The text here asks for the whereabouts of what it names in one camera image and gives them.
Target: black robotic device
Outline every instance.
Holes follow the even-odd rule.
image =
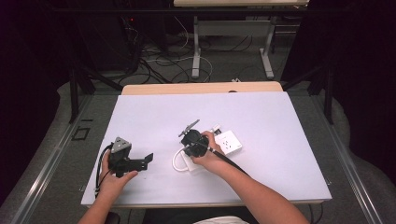
[[[181,139],[181,144],[184,146],[184,152],[188,156],[193,157],[202,157],[207,152],[207,146],[209,144],[209,140],[207,137],[202,136],[200,132],[192,129],[199,120],[196,120],[194,123],[187,126],[187,128],[179,135],[184,134],[183,139]]]
[[[133,170],[142,171],[147,170],[149,162],[153,159],[153,153],[147,155],[142,160],[129,159],[129,152],[131,151],[131,143],[124,139],[117,137],[111,148],[110,158],[108,161],[108,169],[116,173],[116,177],[122,177],[125,173]]]

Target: gray carpet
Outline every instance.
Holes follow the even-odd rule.
[[[235,43],[239,43],[240,40],[241,38],[224,37],[211,39],[210,43],[217,48],[230,49]],[[291,42],[292,37],[279,38],[277,40],[276,53],[270,55],[276,80],[280,80]],[[211,81],[230,81],[236,77],[239,77],[242,81],[266,80],[262,72],[262,63],[257,50],[257,46],[260,45],[259,43],[260,39],[254,39],[251,47],[242,52],[203,52],[202,56],[212,62],[213,74]],[[150,56],[147,60],[156,58],[157,56]],[[169,78],[182,72],[180,67],[191,67],[191,61],[180,62],[178,64],[180,67],[163,67],[155,63],[150,64]],[[211,67],[208,63],[201,61],[201,65],[203,69],[210,71]],[[121,84],[136,84],[145,78],[144,76],[127,77]],[[185,79],[186,76],[180,75],[177,76],[176,80],[183,81]],[[197,81],[203,80],[205,80],[204,75]],[[38,203],[35,204],[35,209],[28,221],[29,223],[76,223],[87,210],[87,208],[80,205],[83,194],[80,191],[80,187],[88,181],[97,150],[101,145],[106,126],[117,99],[115,95],[117,93],[111,91],[103,83],[95,82],[95,86],[98,88],[98,92],[92,99],[90,98],[91,102],[77,124],[80,129],[90,129],[87,138],[85,140],[67,142],[66,151],[43,195]],[[335,154],[335,145],[322,122],[322,115],[317,111],[315,102],[312,97],[306,94],[304,88],[305,85],[303,84],[291,90],[290,98],[318,160],[319,167],[324,176],[332,182],[329,189],[333,200],[323,204],[323,218],[319,223],[366,223],[367,220],[361,210],[353,188],[350,186],[344,170],[340,165],[340,161]],[[1,223],[10,223],[12,218],[14,218],[45,162],[53,150],[56,150],[60,139],[68,127],[70,98],[67,84],[59,89],[59,93],[62,98],[57,116],[20,182],[1,207]],[[349,138],[347,119],[343,114],[342,107],[336,102],[333,107],[333,113],[335,121],[334,128],[347,146]],[[75,135],[75,138],[81,137],[82,134],[78,133]],[[382,217],[383,223],[394,223],[396,220],[392,212],[396,210],[396,192],[394,186],[375,167],[359,158],[353,158],[358,167],[361,179],[363,179],[369,194],[372,196],[371,198],[373,199],[375,208]],[[310,218],[307,205],[297,206]],[[320,207],[314,205],[313,209],[315,217],[318,218]],[[144,210],[117,209],[115,212],[121,215],[121,223],[141,223],[142,216],[144,215]]]

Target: table surface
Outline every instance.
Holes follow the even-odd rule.
[[[308,0],[175,0],[176,7],[265,7],[303,6]]]
[[[205,169],[192,173],[173,169],[173,156],[182,147],[177,136],[197,119],[201,121],[196,130],[220,124],[224,132],[233,131],[243,148],[230,159],[291,202],[320,203],[332,198],[290,98],[276,82],[140,85],[125,87],[122,94],[98,157],[119,136],[132,143],[131,159],[154,153],[154,160],[127,184],[115,207],[242,204],[223,180]],[[183,165],[178,158],[177,166]],[[94,201],[95,171],[96,165],[83,205]]]

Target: table leg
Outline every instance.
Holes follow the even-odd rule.
[[[194,16],[194,59],[192,62],[191,77],[199,77],[199,65],[201,59],[201,49],[199,48],[198,18]]]
[[[268,79],[274,79],[274,73],[270,64],[270,59],[268,58],[268,52],[271,48],[271,41],[274,35],[276,25],[276,17],[271,18],[270,25],[268,26],[267,37],[265,39],[265,47],[264,49],[260,49],[260,54],[262,56],[262,65],[264,66],[264,72]]]

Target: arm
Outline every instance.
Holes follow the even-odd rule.
[[[121,178],[115,177],[113,175],[113,172],[108,170],[108,157],[109,150],[106,152],[102,161],[102,173],[100,174],[100,179],[102,180],[102,183],[100,184],[99,194],[95,202],[93,202],[93,205],[88,209],[88,211],[78,222],[79,224],[105,223],[111,205],[120,196],[123,188],[128,183],[128,181],[130,181],[138,174],[137,171],[132,171]]]
[[[213,133],[204,132],[203,135],[208,137],[210,147],[222,152]],[[192,160],[224,179],[260,223],[308,223],[303,214],[282,195],[245,175],[213,153],[208,151],[203,157]]]

